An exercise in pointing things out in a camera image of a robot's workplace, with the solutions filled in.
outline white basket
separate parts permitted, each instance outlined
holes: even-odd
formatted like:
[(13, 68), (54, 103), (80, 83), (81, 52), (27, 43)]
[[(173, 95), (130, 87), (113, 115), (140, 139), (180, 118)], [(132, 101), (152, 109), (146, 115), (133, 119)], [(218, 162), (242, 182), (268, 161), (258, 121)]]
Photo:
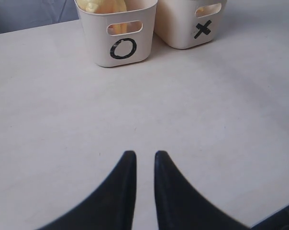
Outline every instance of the white basket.
[[(159, 0), (154, 31), (176, 49), (187, 49), (209, 42), (216, 35), (226, 2), (227, 0)], [(204, 7), (204, 13), (201, 13), (201, 7)]]
[[(139, 62), (151, 53), (157, 0), (126, 0), (127, 12), (97, 14), (79, 8), (89, 55), (96, 64), (113, 67)], [(109, 26), (140, 21), (139, 31), (109, 34)]]

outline gray background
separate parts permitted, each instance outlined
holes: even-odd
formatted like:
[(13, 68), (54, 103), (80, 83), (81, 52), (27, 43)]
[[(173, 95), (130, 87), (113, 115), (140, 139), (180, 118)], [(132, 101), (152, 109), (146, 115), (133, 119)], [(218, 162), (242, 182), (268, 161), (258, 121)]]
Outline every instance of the gray background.
[(73, 0), (0, 0), (0, 34), (75, 19)]

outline black letter x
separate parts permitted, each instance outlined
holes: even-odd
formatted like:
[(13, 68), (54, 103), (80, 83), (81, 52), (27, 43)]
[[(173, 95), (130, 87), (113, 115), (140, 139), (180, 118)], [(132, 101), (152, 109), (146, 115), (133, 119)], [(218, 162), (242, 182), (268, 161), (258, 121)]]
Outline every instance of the black letter x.
[(208, 20), (205, 25), (201, 25), (200, 23), (197, 24), (197, 28), (199, 29), (198, 33), (194, 36), (194, 39), (197, 39), (200, 34), (204, 33), (205, 35), (209, 35), (211, 30), (207, 28), (211, 24), (211, 20)]

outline yellow object in basket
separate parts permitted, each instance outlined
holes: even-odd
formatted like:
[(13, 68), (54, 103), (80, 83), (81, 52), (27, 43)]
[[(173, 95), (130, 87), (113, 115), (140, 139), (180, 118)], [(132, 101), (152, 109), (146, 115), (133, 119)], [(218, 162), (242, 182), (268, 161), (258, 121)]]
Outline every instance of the yellow object in basket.
[[(77, 0), (78, 6), (88, 13), (118, 13), (126, 12), (124, 0)], [(111, 26), (115, 34), (127, 33), (127, 24), (114, 24)]]

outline o symbol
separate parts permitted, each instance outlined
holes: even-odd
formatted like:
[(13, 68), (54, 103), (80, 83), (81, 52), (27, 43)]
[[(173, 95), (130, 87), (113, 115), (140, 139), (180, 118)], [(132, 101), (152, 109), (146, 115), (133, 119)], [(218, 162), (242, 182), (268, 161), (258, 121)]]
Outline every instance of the o symbol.
[[(117, 48), (117, 46), (121, 43), (121, 42), (125, 42), (125, 41), (129, 41), (132, 43), (132, 50), (129, 54), (125, 55), (125, 56), (119, 56), (119, 55), (115, 55), (115, 50)], [(114, 58), (114, 59), (126, 59), (126, 58), (129, 58), (131, 57), (135, 52), (136, 52), (136, 49), (137, 49), (137, 44), (135, 42), (134, 39), (131, 39), (131, 38), (122, 38), (120, 40), (118, 40), (112, 47), (111, 47), (111, 57)]]

